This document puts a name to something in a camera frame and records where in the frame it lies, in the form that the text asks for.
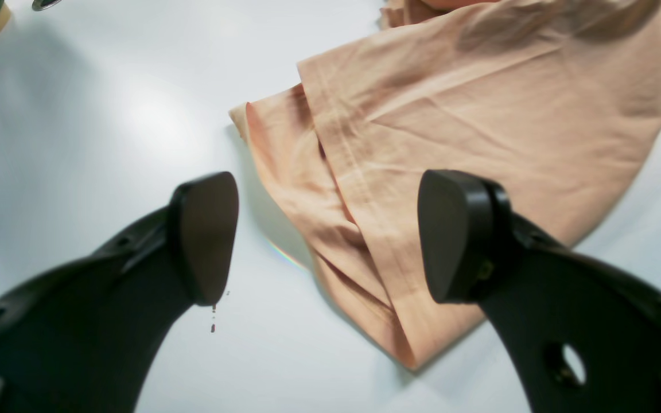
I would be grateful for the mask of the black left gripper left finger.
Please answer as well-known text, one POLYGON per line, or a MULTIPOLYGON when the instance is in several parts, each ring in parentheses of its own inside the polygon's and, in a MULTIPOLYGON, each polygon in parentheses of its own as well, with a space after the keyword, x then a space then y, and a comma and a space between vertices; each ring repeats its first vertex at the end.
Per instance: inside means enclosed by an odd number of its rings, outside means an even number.
POLYGON ((0 296, 0 412, 132 412, 174 322, 223 297, 239 214, 229 172, 94 253, 0 296))

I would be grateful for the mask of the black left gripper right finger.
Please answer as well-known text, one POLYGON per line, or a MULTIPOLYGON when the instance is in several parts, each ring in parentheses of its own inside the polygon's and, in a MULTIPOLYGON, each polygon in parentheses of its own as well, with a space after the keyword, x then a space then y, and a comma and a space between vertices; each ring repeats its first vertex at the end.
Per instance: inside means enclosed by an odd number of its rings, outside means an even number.
POLYGON ((660 290, 561 245, 496 181, 427 170, 417 214, 430 295, 479 306, 532 412, 661 412, 660 290))

